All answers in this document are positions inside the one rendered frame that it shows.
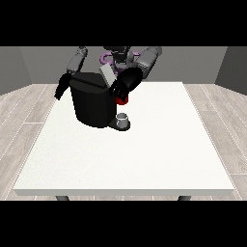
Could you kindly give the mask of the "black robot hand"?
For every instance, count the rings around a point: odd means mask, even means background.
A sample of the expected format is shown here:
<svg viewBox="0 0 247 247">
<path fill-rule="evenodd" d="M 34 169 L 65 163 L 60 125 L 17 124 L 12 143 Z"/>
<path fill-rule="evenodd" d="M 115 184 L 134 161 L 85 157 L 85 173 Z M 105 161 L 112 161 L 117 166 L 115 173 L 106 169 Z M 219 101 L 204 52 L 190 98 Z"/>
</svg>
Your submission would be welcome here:
<svg viewBox="0 0 247 247">
<path fill-rule="evenodd" d="M 128 68 L 122 71 L 109 88 L 109 95 L 125 101 L 143 79 L 143 72 L 139 68 Z"/>
<path fill-rule="evenodd" d="M 58 100 L 61 99 L 62 95 L 66 91 L 66 89 L 69 87 L 69 81 L 71 80 L 71 74 L 70 73 L 65 73 L 61 76 L 59 79 L 58 86 L 55 91 L 54 97 Z"/>
</svg>

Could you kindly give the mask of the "pale grey machine lid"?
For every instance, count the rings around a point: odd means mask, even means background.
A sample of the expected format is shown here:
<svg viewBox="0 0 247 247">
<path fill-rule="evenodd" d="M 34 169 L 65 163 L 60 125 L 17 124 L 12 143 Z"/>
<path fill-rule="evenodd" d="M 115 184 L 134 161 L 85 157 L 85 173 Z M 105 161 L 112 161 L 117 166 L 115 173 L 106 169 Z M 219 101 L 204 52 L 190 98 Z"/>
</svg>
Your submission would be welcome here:
<svg viewBox="0 0 247 247">
<path fill-rule="evenodd" d="M 105 64 L 99 68 L 99 72 L 102 75 L 106 85 L 108 88 L 112 86 L 114 81 L 116 80 L 116 75 L 114 74 L 114 71 L 110 67 L 109 64 Z"/>
</svg>

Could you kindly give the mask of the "small grey cup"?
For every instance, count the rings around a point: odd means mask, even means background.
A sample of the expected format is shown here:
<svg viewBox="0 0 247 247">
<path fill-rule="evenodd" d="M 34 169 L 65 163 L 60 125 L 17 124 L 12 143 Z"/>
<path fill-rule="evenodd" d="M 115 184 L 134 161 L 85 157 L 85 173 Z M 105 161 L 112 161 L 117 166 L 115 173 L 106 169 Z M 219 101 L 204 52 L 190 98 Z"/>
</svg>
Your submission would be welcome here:
<svg viewBox="0 0 247 247">
<path fill-rule="evenodd" d="M 116 116 L 116 119 L 117 119 L 117 126 L 119 128 L 125 128 L 125 127 L 127 127 L 127 125 L 128 125 L 128 116 L 127 116 L 126 113 L 119 113 Z"/>
</svg>

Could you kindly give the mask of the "black coffee machine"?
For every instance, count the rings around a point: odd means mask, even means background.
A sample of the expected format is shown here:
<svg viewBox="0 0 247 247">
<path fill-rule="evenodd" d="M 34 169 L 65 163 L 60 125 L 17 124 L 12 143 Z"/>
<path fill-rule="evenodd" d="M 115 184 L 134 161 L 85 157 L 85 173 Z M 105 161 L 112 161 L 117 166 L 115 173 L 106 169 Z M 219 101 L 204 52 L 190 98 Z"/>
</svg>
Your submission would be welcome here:
<svg viewBox="0 0 247 247">
<path fill-rule="evenodd" d="M 79 122 L 97 128 L 112 127 L 119 131 L 130 129 L 117 125 L 117 103 L 109 95 L 102 75 L 94 72 L 76 72 L 69 81 L 72 102 Z"/>
</svg>

